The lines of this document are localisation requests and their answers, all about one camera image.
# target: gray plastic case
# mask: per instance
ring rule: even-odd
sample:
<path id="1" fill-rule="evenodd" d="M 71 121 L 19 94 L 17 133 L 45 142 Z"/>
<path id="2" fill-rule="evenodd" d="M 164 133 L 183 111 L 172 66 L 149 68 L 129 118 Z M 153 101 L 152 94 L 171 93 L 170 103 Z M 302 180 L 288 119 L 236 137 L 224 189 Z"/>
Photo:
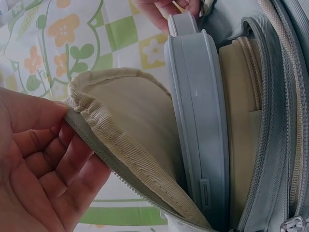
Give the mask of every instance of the gray plastic case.
<path id="1" fill-rule="evenodd" d="M 189 13 L 170 16 L 169 28 L 165 60 L 188 194 L 214 229 L 227 231 L 229 155 L 217 49 Z"/>

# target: zipper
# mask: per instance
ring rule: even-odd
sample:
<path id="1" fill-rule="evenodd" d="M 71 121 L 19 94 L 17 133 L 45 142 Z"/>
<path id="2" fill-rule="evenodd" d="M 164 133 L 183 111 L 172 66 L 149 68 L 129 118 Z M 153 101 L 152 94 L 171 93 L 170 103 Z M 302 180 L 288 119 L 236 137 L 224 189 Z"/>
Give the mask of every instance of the zipper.
<path id="1" fill-rule="evenodd" d="M 80 115 L 80 113 L 75 112 L 73 109 L 69 108 L 68 109 L 68 114 L 65 117 L 65 120 L 67 121 L 67 123 L 74 128 L 74 130 L 76 131 L 76 133 L 81 137 L 81 139 L 94 151 L 94 153 L 96 153 L 101 160 L 112 170 L 112 172 L 126 185 L 128 186 L 132 191 L 134 191 L 137 195 L 139 195 L 140 197 L 142 197 L 143 199 L 145 199 L 146 201 L 148 201 L 152 206 L 158 208 L 160 211 L 166 213 L 167 215 L 178 219 L 179 221 L 183 222 L 185 225 L 190 226 L 190 227 L 194 227 L 196 229 L 202 230 L 203 232 L 217 232 L 211 228 L 207 228 L 207 227 L 202 227 L 200 225 L 196 225 L 190 221 L 188 221 L 187 219 L 184 219 L 183 217 L 181 217 L 180 215 L 178 215 L 177 213 L 171 212 L 169 209 L 166 209 L 164 207 L 162 207 L 161 205 L 157 204 L 156 202 L 154 202 L 153 200 L 151 200 L 150 198 L 148 198 L 146 195 L 144 195 L 142 193 L 142 191 L 138 191 L 136 186 L 136 183 L 134 183 L 134 181 L 127 181 L 128 178 L 126 177 L 126 174 L 123 172 L 123 170 L 118 167 L 118 165 L 115 165 L 113 162 L 110 161 L 110 159 L 107 157 L 107 155 L 102 152 L 102 150 L 100 150 L 98 147 L 96 147 L 89 139 L 88 135 L 85 133 L 86 130 L 82 130 L 80 129 L 80 125 L 77 125 L 77 120 L 73 120 L 74 117 L 80 117 L 84 120 L 84 118 Z"/>
<path id="2" fill-rule="evenodd" d="M 300 217 L 293 217 L 280 226 L 280 232 L 305 232 L 306 221 Z"/>
<path id="3" fill-rule="evenodd" d="M 302 225 L 296 227 L 294 231 L 309 231 L 304 223 L 303 218 L 309 216 L 308 202 L 308 105 L 309 101 L 308 90 L 309 83 L 306 79 L 307 70 L 302 66 L 302 59 L 298 55 L 299 48 L 296 46 L 294 39 L 294 33 L 289 28 L 286 20 L 286 13 L 282 11 L 281 2 L 278 0 L 258 0 L 265 15 L 271 21 L 274 29 L 279 35 L 282 49 L 286 51 L 286 54 L 291 62 L 293 73 L 295 77 L 295 88 L 297 96 L 297 138 L 296 138 L 296 157 L 295 166 L 293 170 L 292 183 L 290 197 L 290 206 L 292 206 L 291 213 L 294 213 L 296 224 Z"/>
<path id="4" fill-rule="evenodd" d="M 255 110 L 261 110 L 262 108 L 262 75 L 258 67 L 258 63 L 247 37 L 238 37 L 243 53 L 245 55 L 247 66 L 251 78 L 251 84 L 253 88 L 253 94 L 255 99 Z"/>
<path id="5" fill-rule="evenodd" d="M 266 45 L 265 42 L 261 39 L 262 38 L 262 32 L 259 30 L 259 26 L 256 25 L 257 22 L 253 18 L 246 18 L 245 21 L 249 24 L 249 26 L 252 28 L 254 35 L 256 36 L 260 50 L 266 51 Z M 261 62 L 262 66 L 267 67 L 269 64 L 268 60 L 266 59 L 267 56 L 261 55 Z M 264 69 L 262 77 L 265 77 L 263 79 L 262 85 L 262 121 L 261 121 L 261 129 L 260 129 L 260 136 L 259 136 L 259 142 L 258 142 L 258 149 L 256 152 L 256 158 L 255 158 L 255 164 L 253 169 L 253 176 L 252 176 L 252 182 L 250 185 L 249 193 L 247 196 L 247 201 L 245 204 L 244 211 L 241 215 L 239 225 L 237 227 L 236 231 L 244 231 L 245 227 L 247 225 L 247 222 L 250 218 L 250 214 L 252 211 L 252 208 L 254 206 L 254 201 L 256 198 L 256 195 L 258 193 L 258 187 L 259 182 L 261 178 L 261 173 L 263 169 L 263 160 L 265 159 L 265 152 L 267 147 L 267 141 L 268 141 L 268 131 L 269 131 L 269 102 L 268 99 L 270 97 L 270 90 L 269 90 L 269 80 L 268 76 L 270 76 L 269 69 Z"/>

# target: backpack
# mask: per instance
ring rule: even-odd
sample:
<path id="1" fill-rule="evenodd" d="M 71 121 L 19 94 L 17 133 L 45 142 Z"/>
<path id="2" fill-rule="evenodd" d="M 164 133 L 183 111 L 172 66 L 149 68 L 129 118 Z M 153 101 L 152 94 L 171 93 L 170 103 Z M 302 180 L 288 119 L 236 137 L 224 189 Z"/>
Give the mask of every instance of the backpack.
<path id="1" fill-rule="evenodd" d="M 171 93 L 83 73 L 66 121 L 170 232 L 307 232 L 309 1 L 203 3 L 169 17 Z"/>

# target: gray backpack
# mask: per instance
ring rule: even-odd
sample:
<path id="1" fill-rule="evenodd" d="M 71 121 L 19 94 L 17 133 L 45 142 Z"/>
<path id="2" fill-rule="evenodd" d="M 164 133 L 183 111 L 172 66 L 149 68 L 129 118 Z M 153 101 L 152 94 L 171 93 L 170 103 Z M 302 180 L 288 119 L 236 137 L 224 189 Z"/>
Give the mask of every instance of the gray backpack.
<path id="1" fill-rule="evenodd" d="M 164 213 L 170 232 L 309 232 L 309 1 L 204 4 L 197 23 L 190 14 L 170 16 L 165 59 L 183 189 L 208 223 L 115 155 L 79 112 L 75 89 L 66 120 Z"/>

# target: yellow flower print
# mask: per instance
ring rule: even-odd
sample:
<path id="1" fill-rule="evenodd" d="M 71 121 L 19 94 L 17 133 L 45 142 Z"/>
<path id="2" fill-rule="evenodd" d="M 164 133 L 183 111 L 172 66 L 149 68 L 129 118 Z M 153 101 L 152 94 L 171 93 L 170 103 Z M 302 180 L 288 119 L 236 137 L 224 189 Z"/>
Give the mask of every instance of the yellow flower print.
<path id="1" fill-rule="evenodd" d="M 54 57 L 54 62 L 57 65 L 56 74 L 58 77 L 61 77 L 68 70 L 67 67 L 67 54 L 63 53 L 60 56 Z"/>
<path id="2" fill-rule="evenodd" d="M 57 7 L 58 8 L 66 8 L 71 3 L 71 0 L 57 0 Z"/>
<path id="3" fill-rule="evenodd" d="M 47 35 L 55 37 L 55 45 L 63 46 L 66 42 L 75 41 L 74 30 L 79 27 L 80 20 L 77 14 L 71 14 L 65 18 L 57 20 L 48 28 Z"/>
<path id="4" fill-rule="evenodd" d="M 28 69 L 30 74 L 34 74 L 39 66 L 43 64 L 43 59 L 38 55 L 38 49 L 36 46 L 32 46 L 30 49 L 30 58 L 24 60 L 24 66 Z"/>

